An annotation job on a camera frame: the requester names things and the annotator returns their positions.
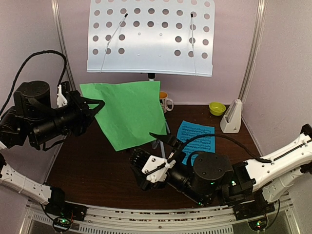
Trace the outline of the blue paper sheet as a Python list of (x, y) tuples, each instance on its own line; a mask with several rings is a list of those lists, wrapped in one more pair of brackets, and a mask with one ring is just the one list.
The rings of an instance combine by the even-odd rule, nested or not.
[[(214, 134), (214, 133), (215, 133), (214, 127), (182, 121), (177, 132), (177, 138), (182, 142), (186, 142), (187, 140), (198, 135)], [(182, 161), (184, 165), (187, 164), (187, 159), (189, 155), (194, 151), (215, 153), (215, 137), (214, 136), (203, 137), (189, 143), (183, 149), (183, 152), (186, 154), (185, 158)]]

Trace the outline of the green sheet music page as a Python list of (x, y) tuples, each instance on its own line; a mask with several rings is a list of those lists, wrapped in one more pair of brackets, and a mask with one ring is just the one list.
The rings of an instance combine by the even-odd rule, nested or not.
[(115, 151), (149, 143), (151, 133), (166, 134), (159, 81), (87, 83), (80, 89), (85, 98), (105, 102), (96, 120)]

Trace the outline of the light blue music stand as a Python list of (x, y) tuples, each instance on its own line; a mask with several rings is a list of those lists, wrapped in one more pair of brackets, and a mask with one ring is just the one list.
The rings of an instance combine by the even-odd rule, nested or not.
[(87, 72), (210, 77), (214, 19), (212, 0), (93, 0)]

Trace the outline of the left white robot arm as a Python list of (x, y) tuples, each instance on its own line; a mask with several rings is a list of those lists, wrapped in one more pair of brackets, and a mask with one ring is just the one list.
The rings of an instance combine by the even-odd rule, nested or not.
[[(45, 81), (24, 82), (14, 92), (14, 106), (0, 119), (0, 148), (22, 146), (26, 140), (36, 150), (48, 151), (46, 143), (58, 136), (80, 136), (105, 106), (103, 100), (82, 97), (67, 81), (58, 85), (57, 107), (51, 107), (50, 86)], [(0, 182), (41, 205), (51, 206), (59, 216), (70, 212), (60, 188), (39, 184), (0, 158)]]

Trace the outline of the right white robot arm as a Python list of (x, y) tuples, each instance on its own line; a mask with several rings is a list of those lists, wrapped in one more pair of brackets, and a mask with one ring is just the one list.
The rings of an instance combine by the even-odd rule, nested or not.
[(172, 135), (155, 135), (172, 147), (169, 157), (158, 157), (137, 148), (130, 156), (138, 186), (144, 190), (170, 185), (200, 206), (215, 198), (221, 205), (233, 206), (259, 193), (250, 204), (254, 215), (280, 199), (295, 181), (312, 171), (312, 128), (306, 124), (300, 135), (285, 147), (263, 157), (232, 164), (227, 156), (205, 151), (184, 153), (188, 142)]

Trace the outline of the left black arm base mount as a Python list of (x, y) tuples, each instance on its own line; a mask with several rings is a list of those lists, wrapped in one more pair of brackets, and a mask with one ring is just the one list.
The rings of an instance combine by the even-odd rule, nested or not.
[(65, 201), (65, 192), (61, 188), (50, 187), (51, 195), (46, 205), (41, 205), (45, 215), (52, 220), (57, 233), (70, 230), (74, 221), (84, 221), (87, 207)]

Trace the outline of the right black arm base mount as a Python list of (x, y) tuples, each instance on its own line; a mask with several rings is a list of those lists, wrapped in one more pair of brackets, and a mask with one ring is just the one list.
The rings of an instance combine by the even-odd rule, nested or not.
[(261, 192), (254, 194), (254, 201), (233, 207), (236, 220), (249, 219), (275, 211), (274, 203), (268, 203)]

